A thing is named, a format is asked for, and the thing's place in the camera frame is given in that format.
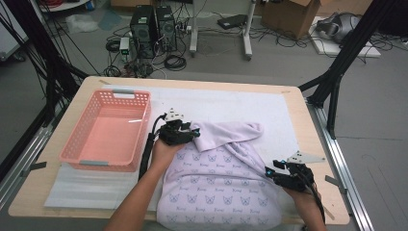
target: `printed pattern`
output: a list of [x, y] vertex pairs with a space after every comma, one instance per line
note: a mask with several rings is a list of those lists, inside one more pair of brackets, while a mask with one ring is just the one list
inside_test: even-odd
[[199, 152], [188, 143], [167, 170], [157, 221], [172, 230], [269, 230], [280, 223], [277, 186], [249, 141]]

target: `basket handle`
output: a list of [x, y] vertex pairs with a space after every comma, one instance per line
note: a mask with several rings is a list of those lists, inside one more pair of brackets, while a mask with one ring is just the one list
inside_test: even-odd
[[106, 167], [109, 165], [109, 162], [81, 160], [79, 164], [83, 166], [104, 166]]
[[135, 94], [133, 90], [112, 90], [116, 94]]

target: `gray floor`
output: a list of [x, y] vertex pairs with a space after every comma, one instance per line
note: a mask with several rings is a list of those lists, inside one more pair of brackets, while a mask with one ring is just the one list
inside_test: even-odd
[[[100, 21], [105, 12], [97, 10], [90, 14]], [[255, 18], [254, 27], [260, 27], [258, 22]], [[129, 20], [124, 18], [111, 31], [98, 30], [72, 37], [101, 71], [107, 65], [106, 37], [127, 23]], [[216, 27], [211, 18], [202, 19], [201, 23]], [[242, 54], [240, 38], [200, 35], [199, 53], [195, 58], [188, 52], [185, 55], [186, 69], [164, 72], [167, 79], [173, 80], [300, 86], [318, 77], [333, 62], [318, 55], [312, 44], [289, 48], [276, 44], [275, 39], [273, 36], [265, 36], [260, 41], [253, 39], [254, 56], [248, 62]], [[64, 41], [73, 64], [87, 73], [95, 73], [66, 37]], [[408, 230], [407, 161], [404, 158], [408, 139], [405, 127], [408, 124], [408, 52], [397, 48], [380, 52], [380, 59], [367, 59], [366, 64], [356, 60], [345, 74], [336, 135], [374, 229]], [[156, 71], [151, 77], [164, 79], [165, 75]], [[311, 93], [307, 90], [304, 96]], [[0, 65], [0, 98], [2, 161], [44, 105], [43, 93], [29, 62], [7, 61]], [[8, 205], [0, 213], [1, 230], [99, 230], [106, 223], [105, 219], [12, 218], [7, 214]], [[330, 226], [329, 229], [357, 230], [353, 221], [347, 226]]]

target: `human arm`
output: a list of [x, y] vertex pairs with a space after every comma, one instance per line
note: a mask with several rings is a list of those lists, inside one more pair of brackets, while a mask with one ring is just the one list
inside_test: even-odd
[[169, 146], [162, 140], [155, 142], [150, 168], [116, 209], [104, 230], [141, 230], [156, 185], [183, 146]]
[[300, 217], [311, 231], [326, 231], [318, 204], [312, 194], [283, 188], [292, 197]]

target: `computer tower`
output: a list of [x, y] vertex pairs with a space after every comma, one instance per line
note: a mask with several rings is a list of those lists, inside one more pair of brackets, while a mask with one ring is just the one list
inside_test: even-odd
[[155, 57], [154, 44], [158, 40], [154, 8], [150, 5], [138, 5], [130, 21], [137, 57], [152, 59]]
[[162, 51], [177, 50], [176, 30], [173, 13], [170, 6], [156, 8], [157, 25], [159, 27], [159, 40]]

